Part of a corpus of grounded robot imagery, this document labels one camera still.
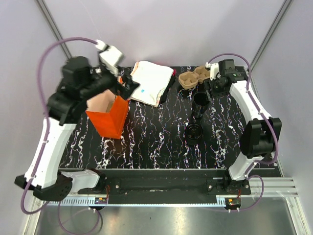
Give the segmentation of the orange paper bag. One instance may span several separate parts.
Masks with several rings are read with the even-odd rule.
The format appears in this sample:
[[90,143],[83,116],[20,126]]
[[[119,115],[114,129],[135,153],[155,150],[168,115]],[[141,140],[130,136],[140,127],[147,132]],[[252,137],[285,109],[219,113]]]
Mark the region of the orange paper bag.
[[[108,101],[115,100],[112,109],[106,113]],[[106,90],[87,101],[86,114],[101,137],[120,139],[129,111],[129,100],[123,100]]]

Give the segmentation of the brown pulp cup carrier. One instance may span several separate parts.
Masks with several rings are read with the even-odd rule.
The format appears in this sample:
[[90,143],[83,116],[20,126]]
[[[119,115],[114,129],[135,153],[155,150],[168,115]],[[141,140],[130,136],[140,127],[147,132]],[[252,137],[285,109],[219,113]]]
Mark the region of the brown pulp cup carrier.
[[109,112],[111,111],[111,109],[112,109],[112,106],[113,106],[114,102],[115,102],[115,100],[114,100],[114,99],[113,99],[113,100],[108,101],[107,108],[106,108],[106,111],[105,111],[106,113],[109,113]]

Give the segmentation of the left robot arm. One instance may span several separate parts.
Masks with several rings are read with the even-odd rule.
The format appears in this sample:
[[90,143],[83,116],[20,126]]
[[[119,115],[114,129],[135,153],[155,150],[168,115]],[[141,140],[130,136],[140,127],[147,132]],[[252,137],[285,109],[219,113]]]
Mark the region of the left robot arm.
[[63,77],[46,104],[43,132],[28,171],[15,178],[15,185],[31,190],[43,201],[62,201],[72,192],[100,194],[106,187],[106,175],[96,169],[59,171],[67,141],[88,108],[87,101],[105,91],[127,100],[139,87],[130,74],[119,81],[104,63],[92,67],[83,56],[72,57],[62,67]]

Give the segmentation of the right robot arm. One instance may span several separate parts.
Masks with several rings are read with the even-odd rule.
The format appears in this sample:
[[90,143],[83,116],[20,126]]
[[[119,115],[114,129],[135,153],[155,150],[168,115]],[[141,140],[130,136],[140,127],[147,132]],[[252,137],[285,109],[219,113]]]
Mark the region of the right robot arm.
[[257,164],[266,164],[265,156],[272,156],[272,163],[276,161],[282,122],[263,108],[248,82],[246,71],[236,67],[234,60],[206,63],[205,70],[209,72],[205,82],[208,97],[232,96],[246,121],[239,140],[240,153],[222,179],[224,192],[233,194],[245,186]]

